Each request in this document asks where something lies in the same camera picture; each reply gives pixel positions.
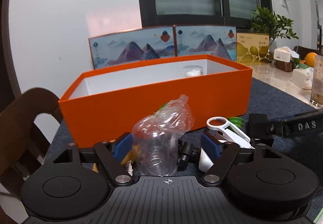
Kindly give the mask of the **tan bottle gourd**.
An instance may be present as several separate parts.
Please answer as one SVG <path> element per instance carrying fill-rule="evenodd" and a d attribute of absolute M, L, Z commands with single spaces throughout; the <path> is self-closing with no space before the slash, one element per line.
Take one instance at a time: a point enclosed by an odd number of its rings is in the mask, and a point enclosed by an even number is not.
<path fill-rule="evenodd" d="M 108 150 L 112 153 L 112 143 L 107 145 Z M 135 162 L 135 154 L 131 149 L 130 152 L 126 155 L 126 157 L 122 161 L 118 161 L 131 176 L 134 175 L 134 162 Z"/>

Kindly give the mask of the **white folding opener tool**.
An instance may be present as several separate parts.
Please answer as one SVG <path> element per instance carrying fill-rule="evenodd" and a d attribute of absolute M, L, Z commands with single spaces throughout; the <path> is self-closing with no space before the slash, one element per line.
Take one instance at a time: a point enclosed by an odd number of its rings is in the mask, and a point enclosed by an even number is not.
<path fill-rule="evenodd" d="M 219 131 L 227 141 L 238 144 L 241 148 L 254 149 L 251 145 L 251 139 L 236 125 L 224 117 L 211 117 L 206 121 L 207 128 L 213 131 Z"/>

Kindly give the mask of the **clear plastic bottle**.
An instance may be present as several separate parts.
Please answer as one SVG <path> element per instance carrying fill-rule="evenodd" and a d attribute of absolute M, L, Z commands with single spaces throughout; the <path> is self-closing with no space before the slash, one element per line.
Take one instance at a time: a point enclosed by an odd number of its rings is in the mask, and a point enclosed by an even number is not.
<path fill-rule="evenodd" d="M 178 140 L 194 125 L 188 100 L 182 94 L 132 128 L 132 150 L 139 175 L 171 176 L 177 172 Z"/>

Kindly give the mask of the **blue cylindrical can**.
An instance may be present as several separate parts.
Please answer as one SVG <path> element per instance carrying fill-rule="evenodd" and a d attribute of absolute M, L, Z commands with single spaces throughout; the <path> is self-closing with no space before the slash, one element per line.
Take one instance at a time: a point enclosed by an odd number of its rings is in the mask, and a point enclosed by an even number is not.
<path fill-rule="evenodd" d="M 185 66 L 182 68 L 184 77 L 195 77 L 203 75 L 203 67 L 201 66 Z"/>

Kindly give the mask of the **green plastic item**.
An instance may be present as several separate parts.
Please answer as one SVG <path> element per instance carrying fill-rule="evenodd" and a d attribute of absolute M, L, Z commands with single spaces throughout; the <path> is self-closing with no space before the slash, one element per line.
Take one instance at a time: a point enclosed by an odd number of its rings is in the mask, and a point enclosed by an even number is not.
<path fill-rule="evenodd" d="M 243 128 L 244 125 L 244 119 L 240 117 L 228 117 L 228 121 L 230 121 L 232 124 L 236 125 L 239 129 Z"/>

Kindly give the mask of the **orange storage box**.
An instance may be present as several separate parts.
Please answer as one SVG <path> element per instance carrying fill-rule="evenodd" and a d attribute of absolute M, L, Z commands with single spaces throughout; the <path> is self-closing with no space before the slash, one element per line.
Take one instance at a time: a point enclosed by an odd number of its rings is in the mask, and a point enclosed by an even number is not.
<path fill-rule="evenodd" d="M 184 77 L 185 66 L 201 66 L 203 75 Z M 210 54 L 160 58 L 82 73 L 59 107 L 78 147 L 90 148 L 131 132 L 142 118 L 182 94 L 189 97 L 193 129 L 214 116 L 243 115 L 251 84 L 250 67 Z"/>

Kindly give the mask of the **glass cup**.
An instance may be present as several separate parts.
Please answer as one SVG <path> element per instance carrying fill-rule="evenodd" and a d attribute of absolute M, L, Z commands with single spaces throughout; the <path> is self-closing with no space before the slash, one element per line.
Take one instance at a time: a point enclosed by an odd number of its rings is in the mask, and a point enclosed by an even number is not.
<path fill-rule="evenodd" d="M 310 102 L 317 107 L 323 106 L 323 57 L 319 55 L 314 58 Z"/>

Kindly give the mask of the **white crumpled tissue pack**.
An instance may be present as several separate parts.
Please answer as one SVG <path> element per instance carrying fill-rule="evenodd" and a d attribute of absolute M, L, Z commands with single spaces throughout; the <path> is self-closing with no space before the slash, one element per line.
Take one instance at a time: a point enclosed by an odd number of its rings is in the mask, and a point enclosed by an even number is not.
<path fill-rule="evenodd" d="M 311 90 L 313 84 L 313 68 L 294 69 L 292 72 L 291 81 L 299 88 Z"/>

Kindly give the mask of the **white tissue box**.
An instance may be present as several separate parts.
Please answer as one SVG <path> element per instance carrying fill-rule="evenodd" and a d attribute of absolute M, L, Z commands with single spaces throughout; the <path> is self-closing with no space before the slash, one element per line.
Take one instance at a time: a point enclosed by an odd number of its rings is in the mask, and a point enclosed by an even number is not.
<path fill-rule="evenodd" d="M 299 54 L 287 46 L 279 47 L 274 50 L 274 59 L 281 62 L 290 62 L 294 58 L 299 58 Z"/>

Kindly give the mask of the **yellow gift box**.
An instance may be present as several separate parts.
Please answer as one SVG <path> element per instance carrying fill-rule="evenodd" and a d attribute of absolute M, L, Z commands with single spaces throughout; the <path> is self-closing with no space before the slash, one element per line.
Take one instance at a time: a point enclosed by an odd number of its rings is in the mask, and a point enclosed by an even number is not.
<path fill-rule="evenodd" d="M 248 66 L 269 62 L 269 35 L 237 33 L 237 62 Z"/>

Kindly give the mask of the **orange fruit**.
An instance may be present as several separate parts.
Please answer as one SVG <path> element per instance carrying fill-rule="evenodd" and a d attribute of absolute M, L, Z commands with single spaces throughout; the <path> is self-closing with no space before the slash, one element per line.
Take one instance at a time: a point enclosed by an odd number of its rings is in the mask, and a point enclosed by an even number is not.
<path fill-rule="evenodd" d="M 314 53 L 314 52 L 310 52 L 310 53 L 308 53 L 307 55 L 306 55 L 306 57 L 305 57 L 305 64 L 307 65 L 307 66 L 310 66 L 310 67 L 314 67 L 314 65 L 315 65 L 315 57 L 317 56 L 317 54 L 316 53 Z"/>

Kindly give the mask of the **right mountain painting box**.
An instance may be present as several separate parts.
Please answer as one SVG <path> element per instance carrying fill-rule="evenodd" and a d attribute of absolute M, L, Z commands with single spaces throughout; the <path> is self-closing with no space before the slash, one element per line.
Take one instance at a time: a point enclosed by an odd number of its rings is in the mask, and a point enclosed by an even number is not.
<path fill-rule="evenodd" d="M 233 26 L 175 26 L 177 54 L 189 56 L 210 54 L 237 60 L 237 29 Z"/>

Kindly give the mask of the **left mountain painting box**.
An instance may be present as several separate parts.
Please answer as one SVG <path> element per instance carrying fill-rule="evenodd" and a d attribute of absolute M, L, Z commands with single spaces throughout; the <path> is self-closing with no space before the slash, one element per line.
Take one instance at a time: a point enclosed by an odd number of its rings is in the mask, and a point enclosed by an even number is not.
<path fill-rule="evenodd" d="M 94 69 L 174 57 L 173 26 L 143 28 L 89 39 Z"/>

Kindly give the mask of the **brown wooden chair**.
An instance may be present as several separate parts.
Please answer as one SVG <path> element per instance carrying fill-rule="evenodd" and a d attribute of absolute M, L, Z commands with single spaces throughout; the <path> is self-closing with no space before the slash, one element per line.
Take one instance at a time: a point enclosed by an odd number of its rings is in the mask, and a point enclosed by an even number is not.
<path fill-rule="evenodd" d="M 48 114 L 61 123 L 58 101 L 51 91 L 32 88 L 1 112 L 1 184 L 17 199 L 24 177 L 39 169 L 41 163 L 37 158 L 44 158 L 50 146 L 35 119 Z"/>

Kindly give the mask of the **green potted plant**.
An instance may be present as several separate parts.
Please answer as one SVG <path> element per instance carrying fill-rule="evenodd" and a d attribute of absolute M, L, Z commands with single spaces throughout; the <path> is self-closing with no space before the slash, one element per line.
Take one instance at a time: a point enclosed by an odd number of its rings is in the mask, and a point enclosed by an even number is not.
<path fill-rule="evenodd" d="M 299 39 L 297 33 L 293 30 L 294 20 L 276 14 L 267 7 L 257 5 L 252 11 L 250 19 L 250 31 L 254 33 L 263 33 L 269 35 L 269 46 L 277 38 Z"/>

